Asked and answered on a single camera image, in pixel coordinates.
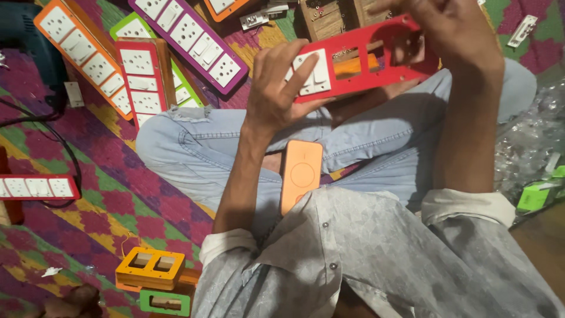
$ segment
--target shirt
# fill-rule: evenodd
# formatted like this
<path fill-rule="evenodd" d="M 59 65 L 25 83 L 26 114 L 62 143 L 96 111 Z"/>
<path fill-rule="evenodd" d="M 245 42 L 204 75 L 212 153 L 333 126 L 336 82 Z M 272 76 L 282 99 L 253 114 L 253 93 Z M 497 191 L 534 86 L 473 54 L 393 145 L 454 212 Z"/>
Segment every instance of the shirt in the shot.
<path fill-rule="evenodd" d="M 433 190 L 422 218 L 390 192 L 307 193 L 260 251 L 208 235 L 193 317 L 331 317 L 344 280 L 380 317 L 564 317 L 507 228 L 501 194 Z"/>

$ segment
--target light blue jeans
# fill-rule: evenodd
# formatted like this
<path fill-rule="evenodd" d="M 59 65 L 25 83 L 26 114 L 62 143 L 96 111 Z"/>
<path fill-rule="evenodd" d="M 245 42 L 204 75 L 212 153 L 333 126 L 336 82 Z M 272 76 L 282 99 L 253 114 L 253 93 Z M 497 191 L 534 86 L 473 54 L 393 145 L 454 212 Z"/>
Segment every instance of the light blue jeans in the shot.
<path fill-rule="evenodd" d="M 506 59 L 498 121 L 528 108 L 536 78 Z M 328 186 L 356 191 L 387 190 L 408 209 L 420 208 L 432 188 L 432 167 L 451 90 L 451 73 L 441 70 L 406 93 L 350 118 L 334 130 L 322 108 L 281 131 L 268 148 L 284 149 L 290 139 L 324 146 L 322 172 L 363 161 L 348 176 Z M 237 151 L 245 110 L 173 108 L 149 119 L 137 135 L 145 165 L 192 200 L 216 211 Z M 263 236 L 279 217 L 282 179 L 262 169 L 253 234 Z"/>

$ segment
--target floor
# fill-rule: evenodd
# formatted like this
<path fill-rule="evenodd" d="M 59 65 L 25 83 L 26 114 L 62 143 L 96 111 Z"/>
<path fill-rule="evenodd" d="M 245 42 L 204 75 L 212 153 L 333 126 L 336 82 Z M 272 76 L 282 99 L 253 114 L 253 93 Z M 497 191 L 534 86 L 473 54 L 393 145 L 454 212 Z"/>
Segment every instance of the floor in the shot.
<path fill-rule="evenodd" d="M 92 12 L 95 23 L 106 32 L 131 11 L 125 0 L 76 2 Z M 203 13 L 202 1 L 188 2 Z M 540 81 L 563 77 L 564 0 L 487 0 L 484 9 L 502 44 L 525 14 L 539 17 L 533 36 L 516 50 L 503 46 L 504 54 L 520 61 Z M 293 10 L 247 32 L 241 31 L 238 20 L 212 24 L 250 68 L 260 48 L 296 38 L 294 25 Z M 33 61 L 16 50 L 4 53 L 11 70 L 0 69 L 0 96 L 36 114 L 47 113 L 42 100 L 49 90 L 41 84 Z M 0 227 L 0 317 L 20 317 L 45 298 L 60 296 L 84 282 L 100 289 L 105 316 L 147 316 L 140 312 L 136 294 L 114 286 L 114 270 L 123 251 L 138 244 L 137 239 L 129 239 L 122 248 L 128 232 L 138 235 L 142 246 L 184 252 L 187 267 L 201 267 L 199 247 L 210 232 L 214 213 L 145 169 L 135 153 L 134 127 L 119 118 L 80 76 L 77 81 L 87 106 L 68 109 L 53 127 L 80 161 L 82 199 L 65 209 L 25 202 L 25 224 Z M 215 97 L 203 83 L 198 85 L 214 106 L 243 109 L 250 82 L 249 78 L 228 99 Z M 20 115 L 4 106 L 0 109 L 0 121 Z M 49 138 L 33 123 L 0 130 L 0 144 L 7 148 L 14 173 L 74 174 L 68 155 Z M 346 172 L 329 175 L 326 181 Z M 63 270 L 41 277 L 48 267 Z"/>

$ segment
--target hand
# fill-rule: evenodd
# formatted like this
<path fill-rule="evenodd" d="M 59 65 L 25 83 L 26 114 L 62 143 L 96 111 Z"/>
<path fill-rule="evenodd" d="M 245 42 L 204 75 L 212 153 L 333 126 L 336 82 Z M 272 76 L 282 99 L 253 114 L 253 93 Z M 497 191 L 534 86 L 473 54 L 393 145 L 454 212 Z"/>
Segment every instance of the hand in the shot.
<path fill-rule="evenodd" d="M 454 76 L 504 71 L 502 52 L 476 0 L 381 0 L 370 14 L 391 7 L 412 15 Z"/>
<path fill-rule="evenodd" d="M 319 59 L 318 54 L 310 55 L 285 83 L 288 69 L 306 44 L 308 40 L 294 40 L 257 53 L 243 128 L 271 141 L 281 129 L 333 100 L 293 103 Z"/>

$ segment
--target power drill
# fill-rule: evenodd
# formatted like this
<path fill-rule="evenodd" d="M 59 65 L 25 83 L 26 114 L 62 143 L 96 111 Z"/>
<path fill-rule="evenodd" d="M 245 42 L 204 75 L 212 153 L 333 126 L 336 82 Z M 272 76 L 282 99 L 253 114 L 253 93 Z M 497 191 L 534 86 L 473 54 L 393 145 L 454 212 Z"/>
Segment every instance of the power drill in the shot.
<path fill-rule="evenodd" d="M 45 102 L 56 111 L 66 104 L 64 82 L 67 70 L 61 53 L 33 25 L 33 18 L 42 7 L 33 3 L 0 2 L 0 48 L 18 48 L 33 58 L 45 85 L 55 92 Z"/>

